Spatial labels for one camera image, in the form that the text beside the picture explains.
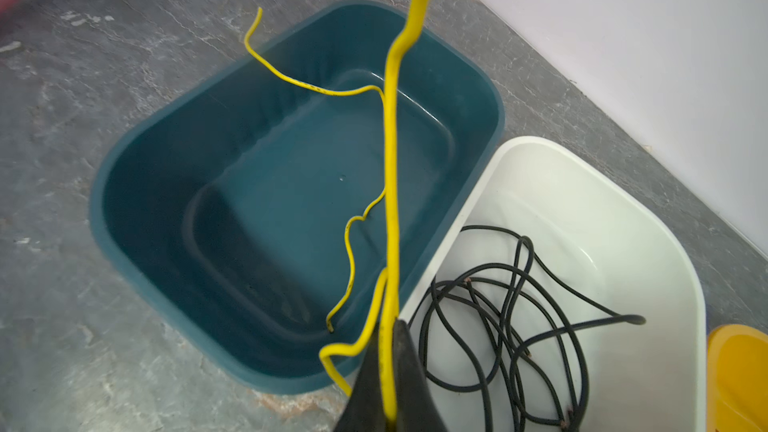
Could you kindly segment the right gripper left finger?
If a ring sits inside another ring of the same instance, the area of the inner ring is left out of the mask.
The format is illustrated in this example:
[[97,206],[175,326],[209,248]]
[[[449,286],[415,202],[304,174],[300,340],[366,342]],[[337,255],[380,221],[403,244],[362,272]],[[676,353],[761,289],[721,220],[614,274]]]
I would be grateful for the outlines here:
[[335,432],[384,430],[384,411],[379,376],[378,328],[371,340],[352,388],[352,395],[339,418]]

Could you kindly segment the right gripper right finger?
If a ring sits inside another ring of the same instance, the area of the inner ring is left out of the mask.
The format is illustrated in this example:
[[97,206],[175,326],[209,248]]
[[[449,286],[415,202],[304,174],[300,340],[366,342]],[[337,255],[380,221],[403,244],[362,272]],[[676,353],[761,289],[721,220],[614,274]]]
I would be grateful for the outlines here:
[[446,431],[429,391],[409,328],[402,320],[398,320],[393,329],[393,365],[397,403],[394,430]]

